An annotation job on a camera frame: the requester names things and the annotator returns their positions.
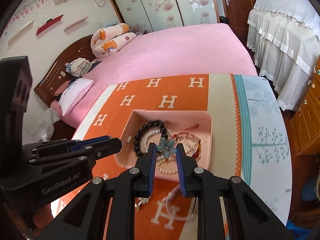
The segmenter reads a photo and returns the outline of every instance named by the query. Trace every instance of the lace bedding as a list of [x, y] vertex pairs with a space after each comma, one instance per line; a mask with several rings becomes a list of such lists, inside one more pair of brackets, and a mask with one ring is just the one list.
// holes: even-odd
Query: lace bedding
[[257, 0], [254, 8], [294, 17], [320, 38], [320, 17], [308, 0]]
[[319, 58], [320, 20], [307, 0], [282, 1], [257, 0], [248, 18], [247, 47], [255, 52], [259, 75], [273, 82], [279, 94], [278, 105], [283, 110], [296, 110]]

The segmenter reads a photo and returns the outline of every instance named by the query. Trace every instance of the bear print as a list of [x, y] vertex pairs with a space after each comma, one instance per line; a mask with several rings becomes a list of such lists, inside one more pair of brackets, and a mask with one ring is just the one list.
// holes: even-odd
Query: bear print
[[103, 43], [101, 45], [101, 48], [103, 48], [106, 52], [112, 50], [112, 49], [116, 49], [118, 46], [116, 44], [115, 41], [113, 40], [110, 40], [110, 41], [107, 41], [106, 43]]
[[129, 26], [127, 24], [120, 24], [120, 26], [123, 29], [123, 33], [127, 33], [129, 31]]
[[[99, 38], [98, 40], [102, 40], [102, 41], [103, 41], [103, 40], [106, 38], [106, 32], [101, 29], [101, 30], [99, 31], [99, 36], [100, 36], [100, 38]], [[97, 42], [98, 40], [93, 40], [92, 43], [93, 43], [93, 44], [96, 44], [96, 42]]]

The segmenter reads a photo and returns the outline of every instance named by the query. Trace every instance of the black bead bracelet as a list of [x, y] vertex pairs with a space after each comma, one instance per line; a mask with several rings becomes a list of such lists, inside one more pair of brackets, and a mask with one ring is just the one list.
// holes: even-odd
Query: black bead bracelet
[[168, 139], [167, 129], [165, 128], [164, 123], [161, 122], [160, 120], [150, 121], [148, 122], [148, 124], [142, 125], [142, 129], [138, 130], [138, 133], [134, 137], [134, 142], [133, 142], [133, 150], [136, 152], [138, 157], [142, 157], [147, 154], [147, 153], [141, 152], [140, 142], [141, 142], [142, 136], [153, 127], [159, 127], [161, 137], [164, 137], [166, 140]]

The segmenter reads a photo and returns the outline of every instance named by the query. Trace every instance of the pink bedsheet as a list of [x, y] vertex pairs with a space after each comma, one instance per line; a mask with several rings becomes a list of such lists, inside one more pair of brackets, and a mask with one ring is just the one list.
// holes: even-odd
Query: pink bedsheet
[[78, 127], [106, 86], [133, 80], [188, 74], [233, 73], [257, 76], [246, 48], [228, 25], [193, 25], [136, 37], [115, 55], [105, 57], [85, 78], [95, 81], [88, 93], [62, 116]]

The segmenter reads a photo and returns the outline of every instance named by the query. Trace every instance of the door handle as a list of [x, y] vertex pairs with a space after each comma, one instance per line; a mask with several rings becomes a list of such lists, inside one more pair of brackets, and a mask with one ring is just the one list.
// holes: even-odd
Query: door handle
[[230, 0], [226, 0], [227, 5], [229, 5], [229, 2], [231, 2]]

